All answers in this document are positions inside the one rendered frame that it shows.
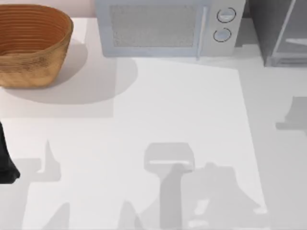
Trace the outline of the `microwave oven door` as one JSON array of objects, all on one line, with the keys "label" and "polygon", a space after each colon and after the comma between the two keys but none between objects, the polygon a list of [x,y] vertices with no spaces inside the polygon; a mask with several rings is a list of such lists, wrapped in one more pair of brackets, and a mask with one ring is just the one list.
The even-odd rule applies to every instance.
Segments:
[{"label": "microwave oven door", "polygon": [[94,0],[106,57],[196,57],[210,0]]}]

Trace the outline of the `microwave knob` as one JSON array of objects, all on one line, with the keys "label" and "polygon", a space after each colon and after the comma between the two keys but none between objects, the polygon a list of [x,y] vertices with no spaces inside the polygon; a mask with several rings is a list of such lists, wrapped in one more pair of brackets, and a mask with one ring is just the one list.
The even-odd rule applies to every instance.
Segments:
[{"label": "microwave knob", "polygon": [[233,21],[236,17],[236,11],[229,7],[220,9],[217,13],[217,20],[221,23],[229,23]]},{"label": "microwave knob", "polygon": [[228,28],[222,28],[216,30],[213,33],[213,39],[218,43],[223,43],[228,41],[232,36],[232,32]]}]

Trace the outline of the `pale microwave oven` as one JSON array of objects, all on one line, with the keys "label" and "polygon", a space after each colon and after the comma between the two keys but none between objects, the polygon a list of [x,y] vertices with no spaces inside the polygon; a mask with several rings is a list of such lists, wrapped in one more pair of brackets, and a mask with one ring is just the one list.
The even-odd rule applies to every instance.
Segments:
[{"label": "pale microwave oven", "polygon": [[[210,0],[210,2],[212,5],[207,11],[201,57],[229,56],[233,53],[236,45],[246,0]],[[236,11],[235,19],[229,23],[219,22],[217,20],[218,11],[229,7]],[[228,41],[218,43],[213,39],[213,33],[222,28],[228,28],[232,32],[232,36]]]}]

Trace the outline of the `woven brown basket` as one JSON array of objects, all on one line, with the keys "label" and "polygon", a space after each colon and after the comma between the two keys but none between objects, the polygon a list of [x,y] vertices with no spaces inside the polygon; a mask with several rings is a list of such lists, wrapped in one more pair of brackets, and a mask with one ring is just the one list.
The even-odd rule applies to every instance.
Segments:
[{"label": "woven brown basket", "polygon": [[67,56],[74,24],[39,4],[0,4],[0,87],[49,86]]}]

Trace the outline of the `grey cabinet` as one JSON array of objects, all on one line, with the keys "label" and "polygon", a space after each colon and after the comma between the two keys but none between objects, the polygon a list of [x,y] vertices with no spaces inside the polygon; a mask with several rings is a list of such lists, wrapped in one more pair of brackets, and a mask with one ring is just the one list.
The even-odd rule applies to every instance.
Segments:
[{"label": "grey cabinet", "polygon": [[266,67],[307,68],[307,0],[249,0]]}]

